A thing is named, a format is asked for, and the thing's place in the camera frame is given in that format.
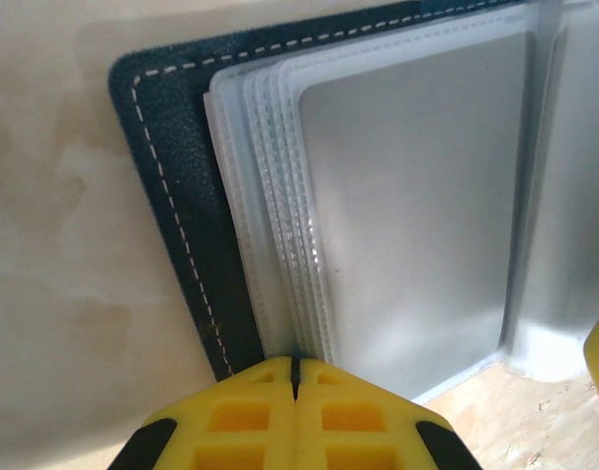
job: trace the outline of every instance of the black rubber tip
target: black rubber tip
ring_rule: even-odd
[[[140,428],[108,470],[153,470],[177,425],[174,420],[164,418]]]
[[[483,470],[453,431],[430,421],[420,421],[416,428],[438,470]]]

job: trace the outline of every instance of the white stitching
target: white stitching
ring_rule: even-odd
[[[497,3],[498,1],[499,0],[487,0],[487,1],[483,1],[483,2],[478,2],[476,4],[470,4],[467,7],[458,7],[456,9],[454,9],[454,8],[448,8],[445,11],[436,11],[436,12],[433,12],[433,13],[426,13],[423,16],[415,15],[413,18],[415,20],[417,20],[419,18],[429,18],[429,17],[432,17],[432,16],[443,15],[444,13],[451,13],[454,10],[456,10],[457,12],[463,11],[465,9],[471,10],[473,8],[476,8],[476,6],[480,6],[481,7],[481,6],[486,5],[487,3],[488,4],[493,4],[493,3]],[[370,24],[367,24],[367,25],[361,27],[360,30],[361,31],[368,31],[372,27],[375,27],[375,28],[383,27],[386,24],[388,24],[388,25],[394,25],[394,24],[400,23],[400,21],[402,23],[407,23],[407,22],[410,22],[411,20],[412,20],[411,17],[405,17],[405,18],[403,18],[401,20],[400,19],[393,19],[393,20],[390,20],[388,22],[377,22],[373,26],[370,25]],[[353,28],[353,29],[350,29],[347,32],[347,34],[348,35],[354,35],[356,32],[358,32],[358,28]],[[337,31],[334,34],[332,34],[332,36],[334,36],[334,37],[341,37],[343,35],[345,35],[344,31]],[[324,33],[324,34],[320,34],[319,36],[317,36],[317,39],[319,39],[320,41],[323,41],[323,40],[326,40],[326,39],[328,39],[330,37],[331,37],[331,34]],[[304,39],[302,39],[301,42],[302,43],[306,43],[306,42],[310,42],[312,40],[313,39],[312,39],[311,36],[307,36]],[[296,40],[291,40],[291,41],[288,41],[286,44],[287,44],[287,46],[293,46],[293,45],[295,45],[297,43],[298,42]],[[282,47],[281,44],[277,43],[277,44],[272,44],[271,46],[269,46],[269,49],[270,50],[276,50],[276,49],[279,49],[280,47]],[[256,54],[261,54],[264,51],[265,51],[264,47],[257,47],[256,49],[254,49],[254,52]],[[240,52],[238,54],[239,58],[245,58],[247,56],[248,56],[248,52],[247,51],[243,51],[243,52]],[[222,61],[229,61],[232,58],[233,58],[233,56],[231,56],[231,55],[224,55],[224,56],[221,56],[220,59]],[[215,58],[214,57],[210,57],[208,59],[204,59],[202,61],[202,65],[206,66],[208,64],[213,64],[214,62],[215,62]],[[195,66],[196,66],[196,64],[194,62],[189,62],[189,63],[186,63],[186,64],[182,64],[181,67],[182,67],[182,69],[193,69]],[[169,67],[166,67],[166,68],[163,69],[164,73],[171,73],[171,72],[176,71],[176,70],[177,70],[177,66],[169,66]],[[153,75],[157,75],[159,73],[160,73],[160,71],[158,69],[146,70],[145,71],[145,76],[153,76]],[[178,226],[178,230],[180,232],[180,237],[182,238],[182,243],[184,244],[184,248],[185,248],[186,254],[188,256],[189,264],[191,265],[191,269],[193,271],[193,275],[195,276],[195,279],[196,279],[196,281],[198,282],[198,284],[200,286],[200,292],[202,293],[202,297],[204,299],[204,304],[205,304],[205,306],[207,308],[207,313],[208,313],[208,317],[209,317],[209,320],[210,320],[210,325],[214,329],[214,334],[215,334],[215,337],[216,337],[216,342],[219,345],[219,347],[221,348],[221,355],[223,357],[223,361],[225,362],[226,366],[228,367],[229,374],[230,375],[234,375],[234,372],[232,370],[232,366],[230,365],[230,362],[228,360],[227,350],[226,350],[225,346],[223,345],[223,342],[221,341],[221,336],[219,334],[219,326],[216,324],[216,321],[214,319],[214,315],[212,313],[212,308],[210,306],[210,303],[208,301],[208,297],[207,297],[206,292],[204,290],[204,283],[200,279],[200,273],[198,272],[198,269],[197,269],[197,267],[195,265],[195,260],[194,260],[193,256],[191,255],[191,246],[190,246],[190,244],[189,244],[189,242],[187,240],[186,233],[185,233],[184,228],[182,227],[182,223],[180,221],[180,217],[179,217],[179,215],[177,213],[177,210],[175,209],[175,204],[174,204],[174,201],[173,201],[173,197],[171,196],[171,193],[169,192],[169,188],[168,188],[166,180],[164,178],[164,170],[163,170],[162,164],[161,164],[161,162],[158,159],[158,155],[156,153],[156,148],[154,147],[154,144],[152,142],[152,137],[150,135],[150,131],[149,131],[147,125],[145,124],[145,120],[143,118],[143,112],[141,111],[141,107],[138,104],[138,95],[137,95],[137,92],[136,92],[136,87],[139,85],[140,82],[141,82],[141,75],[136,75],[134,77],[134,79],[132,80],[132,86],[130,87],[130,91],[131,91],[131,94],[132,94],[132,101],[133,101],[134,107],[136,109],[136,114],[137,114],[139,120],[141,121],[141,123],[143,124],[143,130],[145,132],[145,138],[147,139],[147,142],[148,142],[148,145],[149,145],[149,148],[150,148],[150,152],[152,153],[152,157],[154,158],[154,160],[158,164],[158,172],[159,172],[159,176],[161,178],[162,188],[164,190],[164,193],[167,196],[167,199],[169,201],[169,205],[173,209],[173,218],[175,219],[175,223]]]
[[[177,67],[171,66],[171,67],[167,67],[163,70],[166,73],[171,73],[171,72],[175,71],[176,69],[177,69]],[[145,75],[152,76],[152,75],[156,75],[158,73],[159,73],[158,70],[147,70],[145,72]],[[228,373],[230,375],[234,375],[232,366],[230,365],[230,361],[228,360],[227,350],[225,349],[225,346],[223,345],[223,342],[221,341],[221,336],[219,334],[219,326],[217,325],[217,323],[214,319],[214,315],[212,313],[212,307],[210,306],[210,302],[208,301],[208,297],[204,290],[204,283],[200,279],[200,273],[198,272],[198,268],[195,266],[195,260],[193,259],[193,256],[191,255],[191,246],[189,245],[189,242],[186,239],[186,233],[184,231],[184,227],[182,226],[182,222],[180,221],[180,216],[178,215],[178,212],[175,209],[175,205],[173,203],[173,197],[171,196],[171,193],[169,192],[169,188],[166,184],[166,180],[164,178],[164,169],[162,167],[161,161],[158,159],[158,155],[156,153],[156,148],[152,141],[149,128],[145,124],[145,120],[143,118],[143,112],[141,111],[141,107],[138,104],[138,96],[136,93],[136,86],[140,82],[141,82],[141,75],[136,75],[134,77],[134,79],[132,80],[132,86],[130,88],[130,91],[132,93],[132,102],[134,103],[134,107],[136,109],[136,114],[137,114],[139,120],[141,121],[141,123],[143,124],[145,138],[147,139],[147,143],[150,148],[150,152],[152,153],[152,157],[154,158],[154,160],[156,161],[156,163],[158,165],[158,172],[159,172],[159,176],[161,178],[162,189],[164,190],[164,193],[166,194],[166,196],[169,200],[169,204],[171,205],[171,208],[173,209],[173,218],[175,219],[175,223],[178,226],[178,230],[180,232],[180,237],[182,238],[182,243],[184,244],[186,254],[189,258],[189,264],[191,265],[191,270],[193,272],[193,275],[195,276],[196,281],[200,285],[200,291],[202,292],[202,298],[204,299],[204,305],[206,306],[208,317],[210,319],[210,325],[212,326],[212,329],[214,330],[214,335],[216,337],[217,344],[219,345],[219,347],[221,349],[221,356],[223,357],[223,361],[225,362],[225,365],[228,368]]]

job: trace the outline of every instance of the textured leather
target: textured leather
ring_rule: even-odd
[[[507,0],[411,1],[236,32],[121,58],[111,95],[217,379],[264,359],[203,95],[214,73]]]

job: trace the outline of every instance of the plywood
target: plywood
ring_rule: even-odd
[[[599,398],[588,375],[548,384],[495,365],[427,407],[485,469],[599,470]]]

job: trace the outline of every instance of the stitched edge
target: stitched edge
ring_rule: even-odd
[[[448,8],[446,10],[439,10],[436,12],[430,12],[430,13],[425,13],[423,15],[415,15],[413,18],[411,17],[404,17],[401,19],[392,19],[389,20],[387,22],[384,21],[380,21],[380,22],[376,22],[374,24],[367,24],[364,26],[360,26],[360,27],[354,27],[349,29],[347,32],[345,31],[337,31],[333,34],[330,33],[323,33],[323,34],[319,34],[317,35],[317,40],[324,42],[326,40],[330,40],[332,37],[341,37],[344,35],[347,36],[353,36],[354,34],[356,34],[359,30],[361,32],[367,32],[369,30],[371,30],[372,28],[380,28],[385,26],[386,24],[388,25],[395,25],[395,24],[399,24],[399,23],[408,23],[410,22],[412,19],[418,20],[420,18],[431,18],[434,16],[442,16],[445,13],[449,14],[452,13],[454,11],[457,12],[462,12],[464,10],[472,10],[476,7],[483,7],[485,5],[494,5],[496,3],[503,3],[502,0],[486,0],[483,2],[477,2],[477,3],[471,3],[469,5],[467,5],[466,7],[457,7],[457,8]],[[314,38],[313,36],[306,36],[304,38],[302,38],[300,40],[300,42],[298,42],[297,40],[289,40],[287,42],[285,42],[285,45],[287,46],[287,48],[293,47],[293,46],[297,46],[299,43],[301,44],[312,44],[314,42]],[[268,49],[270,51],[278,51],[281,50],[283,48],[282,43],[275,43],[272,44],[270,46],[268,46]],[[264,53],[264,51],[267,48],[260,46],[260,47],[256,47],[255,49],[253,49],[253,53],[255,55],[258,54],[262,54]],[[236,54],[236,58],[238,59],[245,59],[247,56],[249,55],[248,51],[242,51],[238,54]],[[232,54],[225,54],[220,56],[220,61],[222,62],[227,62],[230,60],[234,60],[235,56]],[[216,57],[209,57],[207,59],[203,59],[201,61],[201,65],[202,66],[208,66],[211,64],[214,64],[216,62]],[[174,71],[178,71],[179,69],[183,69],[183,70],[188,70],[188,69],[194,69],[197,66],[197,64],[195,62],[189,62],[189,63],[185,63],[182,64],[181,66],[168,66],[165,67],[163,69],[149,69],[146,70],[143,74],[138,74],[134,77],[134,79],[132,80],[132,84],[130,85],[130,92],[132,94],[132,102],[134,103],[134,107],[136,109],[136,114],[139,118],[139,121],[141,122],[141,124],[143,125],[143,130],[145,132],[145,138],[147,139],[149,148],[150,148],[150,152],[152,154],[152,157],[154,158],[154,161],[157,163],[158,166],[158,172],[159,172],[159,177],[161,178],[161,184],[162,184],[162,189],[164,190],[164,193],[167,196],[167,199],[169,201],[169,205],[171,206],[171,208],[173,209],[173,218],[175,219],[175,223],[178,227],[178,230],[180,232],[180,236],[182,237],[182,243],[184,245],[184,248],[186,250],[186,254],[187,257],[189,259],[189,264],[191,265],[191,270],[193,271],[193,275],[195,276],[196,281],[198,282],[198,284],[200,285],[200,292],[202,293],[202,298],[204,299],[204,304],[206,305],[207,308],[207,313],[208,313],[208,317],[210,318],[210,326],[212,326],[212,328],[214,329],[214,335],[216,337],[217,343],[219,344],[219,347],[221,349],[221,355],[223,357],[223,361],[225,362],[226,366],[228,367],[228,372],[230,375],[234,375],[234,372],[232,370],[232,366],[230,365],[230,361],[228,360],[228,356],[227,356],[227,350],[225,348],[225,346],[223,345],[223,342],[221,341],[221,336],[219,334],[219,326],[216,324],[216,321],[214,319],[214,314],[212,313],[212,307],[210,306],[210,303],[208,301],[208,297],[206,295],[206,291],[204,289],[204,283],[202,282],[202,280],[200,279],[200,274],[198,272],[198,269],[195,265],[195,260],[193,259],[193,255],[191,254],[191,246],[187,240],[187,236],[186,233],[184,231],[184,228],[182,227],[182,223],[180,221],[180,217],[178,215],[178,212],[175,208],[175,204],[173,202],[173,197],[171,196],[171,193],[169,192],[169,188],[166,184],[166,179],[164,177],[164,169],[162,167],[162,164],[158,158],[157,152],[156,152],[156,148],[154,147],[154,143],[152,142],[152,136],[150,135],[150,131],[147,127],[147,124],[145,123],[145,119],[143,117],[143,112],[141,110],[141,107],[138,104],[138,96],[137,96],[137,92],[136,92],[136,87],[141,83],[142,81],[142,76],[154,76],[154,75],[166,75],[166,74],[170,74]]]
[[[182,69],[191,69],[194,66],[195,66],[195,64],[193,64],[193,63],[183,64]],[[171,73],[176,70],[177,70],[176,66],[171,66],[171,67],[164,68],[162,71],[164,73]],[[159,73],[158,70],[147,70],[145,72],[145,75],[151,76],[151,75],[156,75],[158,73]],[[166,194],[167,199],[169,200],[169,205],[173,209],[173,218],[174,218],[175,224],[177,225],[178,230],[180,232],[180,237],[182,237],[182,243],[184,245],[184,249],[186,250],[187,257],[189,258],[189,264],[191,265],[191,271],[193,272],[195,279],[197,280],[198,284],[200,285],[200,292],[202,293],[202,298],[204,299],[204,304],[206,305],[206,308],[207,308],[208,317],[210,318],[210,326],[212,326],[212,328],[214,329],[214,336],[216,337],[217,343],[219,344],[219,347],[221,348],[221,355],[223,357],[223,361],[225,362],[225,365],[228,367],[228,373],[230,375],[234,375],[232,366],[230,365],[230,361],[228,360],[227,350],[225,349],[225,346],[223,345],[223,342],[221,341],[221,336],[219,335],[219,325],[217,325],[216,321],[214,320],[214,314],[212,313],[212,307],[210,306],[210,302],[208,301],[208,297],[207,297],[206,291],[204,289],[204,283],[200,279],[200,273],[198,272],[198,268],[195,265],[195,260],[193,259],[193,255],[191,254],[191,245],[189,244],[189,241],[187,240],[186,233],[184,232],[184,227],[182,226],[182,222],[180,221],[180,216],[178,215],[178,212],[175,208],[175,204],[173,202],[173,197],[171,196],[171,193],[169,192],[169,188],[166,184],[166,179],[164,177],[164,169],[162,167],[161,161],[159,160],[158,154],[156,152],[156,147],[154,147],[154,142],[152,141],[152,136],[150,135],[150,130],[147,127],[147,124],[145,123],[145,119],[143,117],[143,112],[141,111],[141,107],[138,104],[138,96],[136,93],[136,87],[139,85],[139,83],[141,83],[141,75],[136,75],[134,77],[134,80],[132,80],[132,85],[130,86],[130,92],[132,93],[132,101],[133,101],[134,107],[136,109],[136,114],[139,118],[139,121],[143,125],[143,131],[145,132],[145,138],[147,139],[147,143],[150,148],[150,152],[152,154],[152,157],[154,158],[154,161],[157,164],[157,170],[159,172],[159,177],[161,178],[162,189],[164,190],[164,193]]]

